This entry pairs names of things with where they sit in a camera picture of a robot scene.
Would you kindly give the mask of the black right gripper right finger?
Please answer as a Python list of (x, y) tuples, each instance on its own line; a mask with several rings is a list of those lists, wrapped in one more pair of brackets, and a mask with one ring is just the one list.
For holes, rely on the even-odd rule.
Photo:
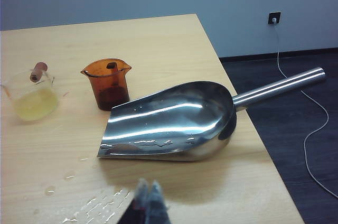
[(147, 197), (146, 223), (171, 223), (160, 184), (154, 180)]

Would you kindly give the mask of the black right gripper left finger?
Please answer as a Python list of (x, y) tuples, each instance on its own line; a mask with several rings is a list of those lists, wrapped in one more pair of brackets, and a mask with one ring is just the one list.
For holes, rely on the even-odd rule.
[(141, 178), (135, 189), (134, 197), (128, 208), (118, 221), (118, 224), (124, 223), (145, 223), (146, 219), (146, 202), (148, 196), (148, 183)]

